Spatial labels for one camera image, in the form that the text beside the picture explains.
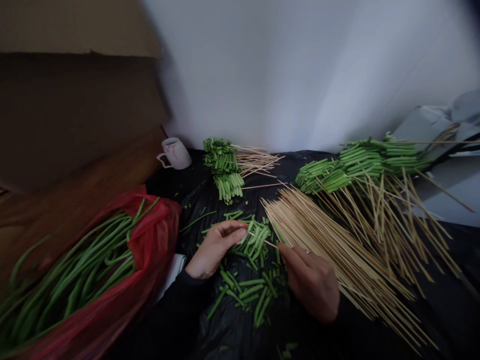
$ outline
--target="red plastic bag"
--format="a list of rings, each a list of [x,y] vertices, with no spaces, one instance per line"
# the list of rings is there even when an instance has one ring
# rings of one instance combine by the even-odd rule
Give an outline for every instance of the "red plastic bag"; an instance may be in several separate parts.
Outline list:
[[[117,196],[67,246],[70,249],[99,220],[116,209],[134,217],[146,198],[145,186]],[[177,244],[180,205],[160,199],[133,229],[130,248],[136,272],[65,320],[20,354],[20,359],[99,359],[141,310],[151,307],[164,284]]]

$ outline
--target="black tablecloth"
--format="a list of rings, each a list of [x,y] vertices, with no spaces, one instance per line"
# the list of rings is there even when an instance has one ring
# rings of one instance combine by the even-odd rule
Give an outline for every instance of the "black tablecloth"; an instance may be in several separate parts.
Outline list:
[[[196,243],[201,243],[203,240],[202,230],[207,229],[210,224],[224,220],[224,213],[235,210],[242,210],[245,214],[256,214],[257,220],[261,219],[261,216],[266,214],[260,199],[277,199],[279,187],[244,190],[243,197],[234,197],[233,204],[227,206],[219,200],[211,170],[204,165],[205,153],[200,150],[189,152],[193,160],[190,167],[184,170],[161,169],[147,181],[146,186],[149,194],[170,198],[181,204],[180,228],[198,218],[204,207],[206,207],[205,213],[217,211],[180,234],[177,252],[191,259],[197,249]],[[245,178],[245,187],[273,184],[279,180],[295,184],[295,177],[303,165],[312,160],[334,156],[309,150],[287,152],[281,155],[285,155],[285,158],[280,160],[280,165],[271,171],[271,174],[277,178],[252,174]],[[431,346],[424,346],[422,349],[424,358],[471,357],[477,354],[475,341],[480,334],[478,293],[480,228],[445,222],[442,225],[453,237],[453,240],[447,243],[450,246],[451,256],[461,267],[463,275],[461,279],[457,279],[449,272],[442,275],[436,267],[427,266],[435,283],[427,281],[423,275],[418,275],[426,299],[422,299],[418,292],[411,288],[411,291],[417,294],[418,301],[404,301],[404,303],[421,319],[424,329],[440,348],[440,351],[436,351]],[[238,271],[239,281],[258,277],[246,267],[244,259],[236,256],[227,257],[227,267],[232,272]],[[222,284],[221,277],[219,275],[215,277],[212,302],[218,296],[218,286]],[[323,336],[322,328],[312,322],[291,294],[280,297],[272,304],[269,310],[272,326],[262,326],[256,331],[253,331],[252,326],[253,314],[234,307],[234,303],[232,298],[226,297],[210,321],[207,321],[209,309],[202,314],[198,320],[200,333],[192,358],[278,358],[276,345],[278,344],[281,348],[285,342],[299,343],[298,349],[293,352],[294,358],[297,359],[319,357],[330,359],[338,356],[338,352],[332,349],[331,344]],[[366,317],[360,317],[352,326],[358,329],[359,337],[379,347],[386,359],[405,358],[402,354],[410,354],[405,350],[408,346],[380,320],[372,323]],[[228,346],[228,349],[220,353],[221,345]]]

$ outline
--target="hand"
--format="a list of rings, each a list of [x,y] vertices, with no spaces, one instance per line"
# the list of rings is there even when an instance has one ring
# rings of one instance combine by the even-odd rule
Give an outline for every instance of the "hand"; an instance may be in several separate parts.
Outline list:
[[[340,289],[334,267],[324,258],[279,243],[288,270],[288,285],[305,309],[318,321],[330,324],[339,313]]]
[[[228,220],[213,226],[193,255],[185,271],[194,279],[208,279],[219,267],[228,249],[247,234],[248,224]]]

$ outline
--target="white mug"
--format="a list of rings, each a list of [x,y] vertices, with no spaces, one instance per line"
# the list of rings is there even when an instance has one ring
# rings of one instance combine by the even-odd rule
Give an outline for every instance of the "white mug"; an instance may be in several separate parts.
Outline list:
[[[188,168],[192,163],[192,158],[185,148],[184,144],[178,137],[169,137],[161,142],[163,152],[156,156],[156,159],[161,162],[163,167],[174,168],[182,170]],[[165,166],[165,163],[160,159],[163,155],[166,156],[171,165]]]

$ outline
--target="black sleeve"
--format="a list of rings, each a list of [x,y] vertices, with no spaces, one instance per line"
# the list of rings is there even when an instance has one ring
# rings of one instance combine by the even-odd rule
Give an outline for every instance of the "black sleeve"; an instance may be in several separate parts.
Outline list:
[[[338,316],[326,329],[342,359],[420,359],[381,320],[371,321],[342,294]]]
[[[209,284],[183,270],[155,307],[117,339],[104,358],[186,357],[198,334],[200,314],[210,302]]]

